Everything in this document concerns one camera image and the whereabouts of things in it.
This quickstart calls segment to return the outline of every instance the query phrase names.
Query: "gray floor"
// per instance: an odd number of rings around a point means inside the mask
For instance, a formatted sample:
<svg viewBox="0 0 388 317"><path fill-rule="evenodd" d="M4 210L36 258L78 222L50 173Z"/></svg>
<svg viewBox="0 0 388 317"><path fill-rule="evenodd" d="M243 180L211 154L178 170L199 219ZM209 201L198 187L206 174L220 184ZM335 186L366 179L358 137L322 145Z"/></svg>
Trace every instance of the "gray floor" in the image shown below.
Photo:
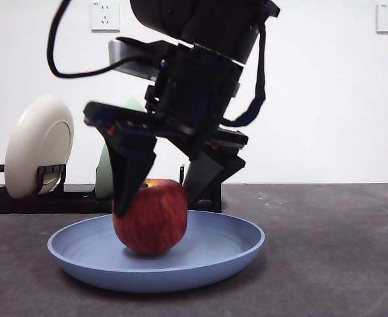
<svg viewBox="0 0 388 317"><path fill-rule="evenodd" d="M0 316L388 316L388 184L226 185L224 212L267 233L217 284L159 295L84 285L46 249L84 215L0 215Z"/></svg>

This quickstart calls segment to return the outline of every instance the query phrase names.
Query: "red apple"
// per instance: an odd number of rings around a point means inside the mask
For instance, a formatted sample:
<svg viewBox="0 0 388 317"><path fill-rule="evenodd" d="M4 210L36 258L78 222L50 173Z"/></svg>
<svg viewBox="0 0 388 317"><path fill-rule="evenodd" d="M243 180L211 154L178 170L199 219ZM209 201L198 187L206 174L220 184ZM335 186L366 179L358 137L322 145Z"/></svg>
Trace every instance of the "red apple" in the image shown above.
<svg viewBox="0 0 388 317"><path fill-rule="evenodd" d="M112 204L113 227L128 248L160 254L175 246L187 228L187 195L173 180L146 180L125 214L118 218Z"/></svg>

